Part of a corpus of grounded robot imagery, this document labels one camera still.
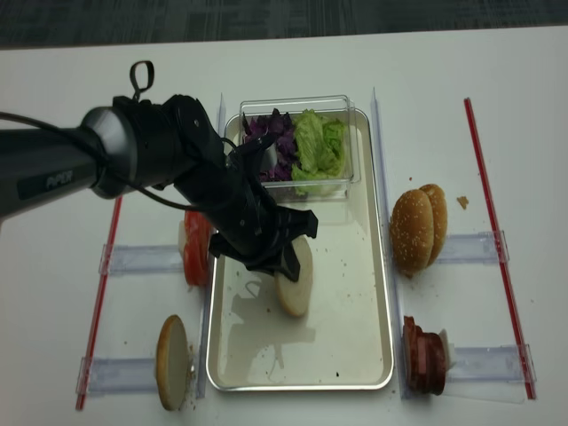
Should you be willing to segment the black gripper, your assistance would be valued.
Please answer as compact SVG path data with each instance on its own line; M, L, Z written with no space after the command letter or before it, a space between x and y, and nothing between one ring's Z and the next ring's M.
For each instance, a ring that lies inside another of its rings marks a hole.
M301 266L292 241L316 237L318 219L310 210L277 204L252 171L250 163L231 154L220 166L193 167L174 186L217 229L209 243L213 256L298 282Z

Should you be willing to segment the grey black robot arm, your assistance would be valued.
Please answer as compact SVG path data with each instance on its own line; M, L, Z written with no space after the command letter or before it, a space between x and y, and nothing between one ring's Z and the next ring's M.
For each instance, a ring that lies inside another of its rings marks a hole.
M181 209L201 213L216 229L214 256L299 279L293 243L315 237L318 220L280 206L262 186L273 137L237 146L217 134L199 100L181 95L162 105L117 97L70 129L17 114L2 119L15 123L1 133L2 218L86 188L104 199L137 191L158 200L173 186L184 197Z

